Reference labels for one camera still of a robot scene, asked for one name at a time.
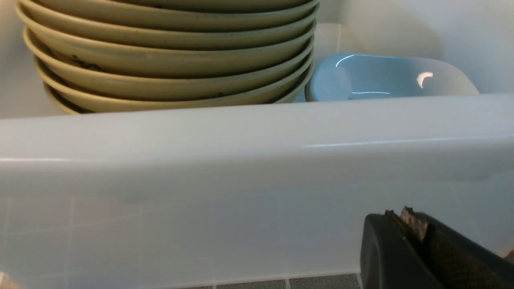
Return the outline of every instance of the dish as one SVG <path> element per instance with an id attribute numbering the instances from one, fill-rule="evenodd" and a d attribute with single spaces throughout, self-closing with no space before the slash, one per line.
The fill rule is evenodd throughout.
<path id="1" fill-rule="evenodd" d="M 39 0 L 39 2 L 55 11 L 105 23 L 175 31 L 235 32 L 293 23 L 310 15 L 319 0 L 311 0 L 304 5 L 272 12 L 223 14 L 161 9 L 110 0 Z"/>
<path id="2" fill-rule="evenodd" d="M 309 82 L 312 74 L 314 71 L 314 66 L 311 64 L 309 69 L 303 74 L 303 78 L 301 78 L 301 82 L 299 82 L 298 86 L 296 86 L 290 93 L 288 93 L 286 96 L 280 98 L 274 103 L 291 103 L 295 100 L 297 94 L 304 88 L 304 86 Z M 45 92 L 48 96 L 48 98 L 62 111 L 71 114 L 71 115 L 77 115 L 77 114 L 86 114 L 86 113 L 93 113 L 91 111 L 85 110 L 81 107 L 78 107 L 69 101 L 67 101 L 65 98 L 63 98 L 59 93 L 51 88 L 48 84 L 44 83 Z"/>
<path id="3" fill-rule="evenodd" d="M 296 99 L 297 94 L 300 93 L 300 91 L 302 89 L 304 89 L 304 87 L 310 81 L 310 78 L 313 76 L 313 72 L 314 72 L 314 65 L 311 64 L 309 69 L 304 73 L 304 77 L 301 79 L 301 82 L 290 93 L 288 93 L 286 96 L 278 99 L 274 103 L 290 103 L 290 102 L 293 102 Z"/>
<path id="4" fill-rule="evenodd" d="M 179 32 L 121 26 L 92 21 L 48 9 L 33 0 L 19 0 L 39 24 L 79 37 L 117 44 L 184 50 L 229 50 L 268 46 L 297 38 L 316 18 L 310 15 L 284 26 L 242 32 Z"/>
<path id="5" fill-rule="evenodd" d="M 65 113 L 70 114 L 70 115 L 92 113 L 91 111 L 83 109 L 83 108 L 69 102 L 64 97 L 62 97 L 58 92 L 56 92 L 55 89 L 53 89 L 52 87 L 50 87 L 48 84 L 46 84 L 44 82 L 43 82 L 43 88 L 45 90 L 45 93 L 46 93 L 46 96 L 48 97 L 48 99 L 55 106 L 57 106 L 57 108 L 64 111 Z"/>
<path id="6" fill-rule="evenodd" d="M 267 69 L 237 76 L 203 79 L 143 78 L 103 73 L 64 63 L 26 28 L 23 38 L 28 48 L 59 77 L 81 87 L 118 98 L 132 100 L 177 101 L 233 95 L 274 83 L 296 71 L 312 51 L 314 38 L 294 58 Z"/>
<path id="7" fill-rule="evenodd" d="M 73 60 L 107 73 L 154 78 L 222 77 L 269 68 L 299 54 L 316 28 L 314 21 L 310 30 L 302 36 L 264 47 L 217 51 L 170 50 L 73 36 L 35 22 L 24 14 L 20 3 L 16 10 L 36 37 L 63 61 Z"/>
<path id="8" fill-rule="evenodd" d="M 320 63 L 306 89 L 307 101 L 476 95 L 457 67 L 443 61 L 342 53 Z"/>
<path id="9" fill-rule="evenodd" d="M 308 0 L 115 0 L 150 7 L 218 13 L 255 13 L 283 10 L 303 5 Z"/>
<path id="10" fill-rule="evenodd" d="M 287 91 L 291 90 L 291 88 L 297 84 L 302 74 L 304 74 L 304 72 L 311 66 L 313 57 L 314 56 L 311 53 L 305 60 L 302 67 L 297 71 L 270 85 L 241 94 L 192 101 L 135 101 L 94 95 L 69 87 L 58 76 L 52 73 L 38 58 L 34 58 L 34 62 L 39 75 L 43 78 L 43 81 L 57 90 L 62 97 L 75 105 L 95 112 L 128 112 L 274 102 L 274 100 L 287 93 Z"/>

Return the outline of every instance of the black object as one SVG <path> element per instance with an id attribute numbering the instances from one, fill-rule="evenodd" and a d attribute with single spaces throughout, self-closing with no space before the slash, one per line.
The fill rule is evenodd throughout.
<path id="1" fill-rule="evenodd" d="M 514 264 L 409 208 L 366 217 L 360 267 L 363 289 L 514 288 Z"/>

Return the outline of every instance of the tile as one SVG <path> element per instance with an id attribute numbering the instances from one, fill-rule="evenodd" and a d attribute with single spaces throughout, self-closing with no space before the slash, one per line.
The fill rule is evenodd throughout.
<path id="1" fill-rule="evenodd" d="M 462 194 L 449 182 L 390 182 L 383 184 L 391 198 L 393 209 L 401 213 L 404 206 L 426 213 L 459 233 L 477 241 L 479 236 L 465 216 L 466 207 L 460 202 Z"/>
<path id="2" fill-rule="evenodd" d="M 27 287 L 37 289 L 64 289 L 64 277 L 29 278 L 27 280 Z"/>
<path id="3" fill-rule="evenodd" d="M 216 289 L 285 289 L 285 280 L 218 285 Z"/>
<path id="4" fill-rule="evenodd" d="M 138 204 L 115 198 L 79 197 L 75 201 L 74 225 L 107 221 L 113 218 L 135 215 Z"/>
<path id="5" fill-rule="evenodd" d="M 285 258 L 289 272 L 316 275 L 345 263 L 345 228 L 332 191 L 297 188 L 279 194 Z"/>
<path id="6" fill-rule="evenodd" d="M 8 232 L 45 230 L 69 225 L 70 197 L 16 197 L 12 199 Z"/>
<path id="7" fill-rule="evenodd" d="M 68 288 L 73 289 L 136 289 L 138 270 L 106 270 L 91 274 L 72 275 L 68 278 Z"/>
<path id="8" fill-rule="evenodd" d="M 2 260 L 4 260 L 4 234 L 0 232 L 0 269 L 3 268 Z"/>
<path id="9" fill-rule="evenodd" d="M 238 195 L 213 203 L 216 280 L 276 276 L 284 271 L 278 198 Z"/>
<path id="10" fill-rule="evenodd" d="M 5 219 L 7 217 L 7 204 L 9 199 L 0 197 L 0 233 L 4 231 Z"/>
<path id="11" fill-rule="evenodd" d="M 291 289 L 360 289 L 356 274 L 290 279 Z"/>
<path id="12" fill-rule="evenodd" d="M 25 276 L 62 274 L 67 246 L 67 230 L 7 235 L 4 263 Z"/>
<path id="13" fill-rule="evenodd" d="M 132 219 L 74 228 L 69 271 L 103 270 L 138 263 L 138 226 Z"/>
<path id="14" fill-rule="evenodd" d="M 478 235 L 471 238 L 493 252 L 512 249 L 514 236 L 514 198 L 511 185 L 504 182 L 454 184 L 463 210 L 462 216 Z"/>
<path id="15" fill-rule="evenodd" d="M 340 30 L 340 24 L 318 23 L 315 32 L 314 63 L 319 64 L 325 58 L 339 52 Z"/>
<path id="16" fill-rule="evenodd" d="M 331 206 L 336 211 L 339 226 L 344 228 L 344 252 L 339 254 L 341 260 L 347 263 L 360 263 L 360 246 L 364 219 L 368 214 L 383 214 L 391 209 L 391 200 L 384 193 L 380 183 L 362 183 L 353 186 L 332 188 Z"/>
<path id="17" fill-rule="evenodd" d="M 209 203 L 146 211 L 141 220 L 142 284 L 165 288 L 213 276 L 212 231 Z"/>
<path id="18" fill-rule="evenodd" d="M 318 22 L 340 22 L 339 14 L 341 11 L 341 3 L 341 0 L 322 0 L 320 11 L 317 16 Z"/>

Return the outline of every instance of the stack of plates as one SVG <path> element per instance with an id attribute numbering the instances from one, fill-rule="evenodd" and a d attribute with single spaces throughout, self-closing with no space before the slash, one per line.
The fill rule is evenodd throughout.
<path id="1" fill-rule="evenodd" d="M 319 0 L 18 0 L 66 112 L 291 102 L 313 72 Z"/>

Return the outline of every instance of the brown floor tile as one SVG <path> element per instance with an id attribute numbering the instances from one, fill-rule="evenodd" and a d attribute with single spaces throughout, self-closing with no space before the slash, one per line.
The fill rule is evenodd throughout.
<path id="1" fill-rule="evenodd" d="M 216 289 L 285 289 L 285 280 L 218 285 Z"/>
<path id="2" fill-rule="evenodd" d="M 356 274 L 298 278 L 289 281 L 291 289 L 359 289 Z"/>

